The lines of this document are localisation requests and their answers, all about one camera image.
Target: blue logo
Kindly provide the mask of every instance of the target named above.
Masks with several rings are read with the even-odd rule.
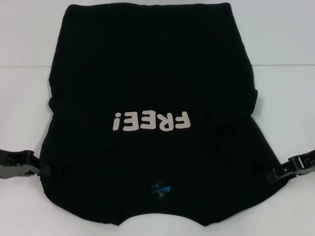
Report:
[[[157,195],[159,200],[163,200],[167,193],[171,191],[171,186],[166,186],[165,181],[156,181],[155,184],[151,184],[151,190],[153,195]]]

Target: black cloth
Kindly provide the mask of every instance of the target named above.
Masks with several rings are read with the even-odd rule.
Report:
[[[279,162],[251,118],[257,91],[228,3],[71,5],[49,82],[42,185],[84,219],[206,226],[286,184],[265,178]]]

